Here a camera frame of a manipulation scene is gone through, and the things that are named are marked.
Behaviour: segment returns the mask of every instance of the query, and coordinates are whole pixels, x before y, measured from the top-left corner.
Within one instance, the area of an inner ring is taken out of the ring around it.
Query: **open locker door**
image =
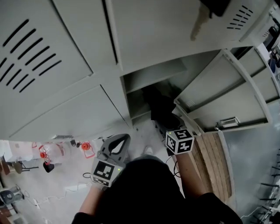
[[[249,129],[272,120],[255,81],[228,50],[221,50],[175,103],[201,133]]]

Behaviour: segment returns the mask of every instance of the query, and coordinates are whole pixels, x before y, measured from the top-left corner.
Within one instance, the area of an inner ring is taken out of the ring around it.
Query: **floor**
[[[250,214],[264,201],[271,188],[260,183],[272,183],[271,167],[276,164],[280,148],[280,106],[269,105],[273,124],[257,129],[224,133],[234,173],[237,213],[239,216]],[[244,217],[249,223],[252,217]]]
[[[147,145],[152,146],[154,155],[163,162],[169,158],[152,121],[145,121],[129,132],[120,130],[119,133],[128,133],[131,136],[129,148],[131,159],[140,156]],[[22,192],[26,191],[26,200],[17,202],[15,206],[30,224],[69,224],[79,210],[90,188],[89,180],[83,178],[82,174],[90,172],[92,158],[86,159],[75,147],[71,147],[69,153],[70,158],[50,173],[46,173],[43,169],[43,161],[35,160],[24,164],[25,166],[38,165],[39,169],[3,177],[7,186],[17,184]],[[168,160],[167,164],[173,171],[175,165],[173,160]],[[182,189],[180,179],[176,179]],[[41,203],[40,209],[34,205],[34,199]]]

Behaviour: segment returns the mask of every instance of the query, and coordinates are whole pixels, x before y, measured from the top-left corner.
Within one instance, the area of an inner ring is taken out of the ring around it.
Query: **black shirt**
[[[105,190],[94,216],[77,213],[72,224],[220,223],[241,224],[213,193],[184,198],[167,165],[152,159],[130,162]]]

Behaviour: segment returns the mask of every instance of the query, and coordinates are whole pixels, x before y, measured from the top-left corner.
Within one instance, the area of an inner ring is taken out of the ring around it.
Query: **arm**
[[[101,196],[102,190],[96,186],[91,186],[91,189],[86,199],[84,200],[79,212],[94,215]]]
[[[207,193],[200,177],[196,173],[189,154],[183,153],[176,155],[176,158],[185,196],[198,198],[199,196]]]

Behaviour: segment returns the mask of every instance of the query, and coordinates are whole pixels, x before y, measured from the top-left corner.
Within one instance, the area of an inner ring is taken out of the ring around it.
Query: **white floor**
[[[119,130],[119,133],[127,133],[127,130]],[[132,159],[140,156],[147,145],[152,146],[154,155],[163,162],[169,158],[152,121],[143,122],[135,129],[129,130],[128,134],[131,136],[129,155]],[[70,153],[70,159],[50,173],[44,170],[42,160],[36,160],[24,164],[25,166],[37,165],[39,169],[21,174],[2,175],[6,186],[17,184],[22,192],[26,191],[25,194],[29,195],[29,198],[15,204],[17,211],[22,213],[29,223],[69,224],[79,210],[90,188],[89,179],[83,178],[82,174],[90,172],[93,159],[86,159],[75,147],[71,147]],[[167,164],[173,172],[174,161],[170,159]],[[176,179],[182,189],[180,178],[176,177]],[[76,191],[78,185],[77,192],[66,191],[66,189]],[[40,204],[40,209],[34,205],[34,199]]]

